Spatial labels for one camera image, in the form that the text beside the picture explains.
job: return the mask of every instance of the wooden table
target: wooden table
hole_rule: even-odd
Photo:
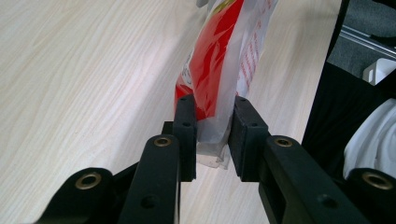
[[[279,0],[250,101],[301,140],[341,0]],[[194,1],[0,0],[0,223],[32,223],[74,172],[139,161],[173,119],[205,20]],[[257,184],[197,165],[181,223],[268,222]]]

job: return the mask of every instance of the plastic bag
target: plastic bag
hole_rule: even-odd
[[[214,0],[176,84],[176,101],[194,94],[197,160],[227,167],[235,95],[246,97],[276,0]]]

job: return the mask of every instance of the black plastic part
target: black plastic part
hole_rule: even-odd
[[[109,223],[109,211],[115,200],[112,177],[102,168],[73,174],[52,197],[37,223]]]
[[[183,182],[191,182],[196,177],[196,130],[194,97],[187,95],[178,100],[173,122],[173,135],[180,143],[180,179]]]
[[[347,195],[372,223],[396,223],[396,179],[380,171],[350,172]]]
[[[178,223],[179,143],[173,135],[145,146],[118,223]]]
[[[260,150],[270,136],[268,126],[253,105],[236,96],[228,145],[236,174],[243,182],[259,182]]]
[[[125,192],[131,187],[139,162],[114,175],[114,189],[116,192]]]
[[[163,130],[161,134],[172,134],[173,133],[173,121],[166,121],[163,123]]]
[[[374,0],[374,1],[396,9],[396,1],[395,0]]]
[[[370,38],[388,47],[396,48],[396,36],[384,37],[378,35],[370,35]]]
[[[396,69],[375,85],[381,91],[396,99]]]
[[[271,223],[369,223],[295,140],[271,136],[262,155],[269,169],[261,176],[271,172],[286,202],[282,220]]]
[[[275,180],[266,179],[259,185],[259,194],[262,205],[270,223],[282,223],[285,214],[286,202]]]

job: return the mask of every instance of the white object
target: white object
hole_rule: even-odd
[[[210,11],[205,26],[177,80],[176,90],[190,88],[194,93],[199,108],[196,111],[200,112],[197,161],[201,164],[226,167],[224,156],[235,95],[248,94],[276,3],[277,0],[208,1]]]
[[[395,69],[396,62],[388,59],[378,59],[378,61],[364,69],[363,80],[375,86]]]
[[[396,99],[379,106],[353,134],[344,151],[344,178],[354,168],[373,168],[396,178]]]

